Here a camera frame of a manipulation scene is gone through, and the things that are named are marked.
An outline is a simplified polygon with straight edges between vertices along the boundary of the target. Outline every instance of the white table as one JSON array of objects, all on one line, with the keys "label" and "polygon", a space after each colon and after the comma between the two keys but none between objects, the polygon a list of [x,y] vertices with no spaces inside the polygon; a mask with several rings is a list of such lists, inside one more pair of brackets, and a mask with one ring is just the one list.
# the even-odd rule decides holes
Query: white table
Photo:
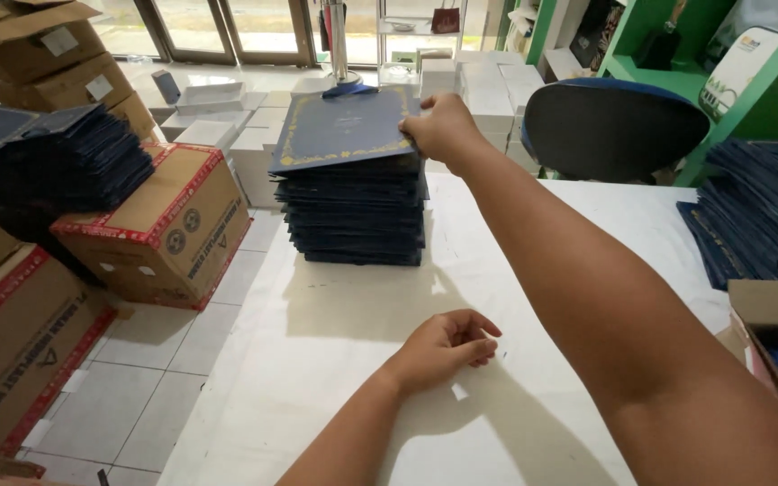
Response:
[{"label": "white table", "polygon": [[[634,484],[466,186],[428,180],[420,268],[310,264],[279,228],[159,485],[273,484],[416,326],[461,307],[503,329],[498,359],[405,405],[380,483]],[[543,183],[653,266],[708,329],[727,325],[728,298],[674,207],[694,190]]]}]

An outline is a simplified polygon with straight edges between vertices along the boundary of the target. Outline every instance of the blue office chair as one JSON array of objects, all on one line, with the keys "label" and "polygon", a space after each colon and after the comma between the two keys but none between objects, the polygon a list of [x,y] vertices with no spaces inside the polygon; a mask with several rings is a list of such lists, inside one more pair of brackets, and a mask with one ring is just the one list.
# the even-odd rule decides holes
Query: blue office chair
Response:
[{"label": "blue office chair", "polygon": [[710,121],[670,91],[610,78],[541,87],[527,103],[521,141],[531,157],[569,179],[651,181],[689,154]]}]

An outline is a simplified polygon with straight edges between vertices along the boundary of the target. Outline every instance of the hand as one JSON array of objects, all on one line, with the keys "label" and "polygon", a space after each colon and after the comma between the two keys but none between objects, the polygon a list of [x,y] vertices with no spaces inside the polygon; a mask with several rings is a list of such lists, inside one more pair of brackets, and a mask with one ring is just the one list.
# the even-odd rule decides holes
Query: hand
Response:
[{"label": "hand", "polygon": [[479,368],[494,357],[497,341],[485,333],[503,333],[488,318],[470,309],[435,314],[407,338],[382,372],[409,396],[435,387],[455,376],[464,365]]},{"label": "hand", "polygon": [[457,94],[437,94],[423,99],[422,109],[431,109],[431,115],[407,117],[398,124],[398,129],[413,137],[425,157],[445,163],[450,171],[471,147],[490,146]]}]

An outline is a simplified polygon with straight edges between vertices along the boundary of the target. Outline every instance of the trophy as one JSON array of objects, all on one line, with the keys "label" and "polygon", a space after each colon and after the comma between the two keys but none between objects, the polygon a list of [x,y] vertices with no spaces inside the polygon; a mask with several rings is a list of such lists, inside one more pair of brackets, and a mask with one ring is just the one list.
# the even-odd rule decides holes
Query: trophy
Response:
[{"label": "trophy", "polygon": [[647,33],[640,49],[632,55],[635,66],[641,69],[656,69],[671,71],[671,60],[680,44],[680,33],[677,31],[677,19],[686,8],[688,0],[677,0],[671,17],[661,30],[651,30]]}]

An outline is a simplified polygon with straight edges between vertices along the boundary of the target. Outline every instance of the stack of certificate folders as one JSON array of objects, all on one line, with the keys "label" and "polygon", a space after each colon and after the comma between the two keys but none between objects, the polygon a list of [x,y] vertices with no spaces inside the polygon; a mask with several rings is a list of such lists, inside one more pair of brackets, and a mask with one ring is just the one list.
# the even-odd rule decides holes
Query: stack of certificate folders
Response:
[{"label": "stack of certificate folders", "polygon": [[153,172],[127,122],[103,105],[53,113],[0,106],[0,203],[109,211]]},{"label": "stack of certificate folders", "polygon": [[292,100],[273,154],[276,199],[308,261],[419,266],[425,248],[425,161],[398,131],[418,114],[408,86]]},{"label": "stack of certificate folders", "polygon": [[778,142],[729,139],[707,154],[717,171],[698,203],[679,202],[710,284],[729,279],[778,280]]}]

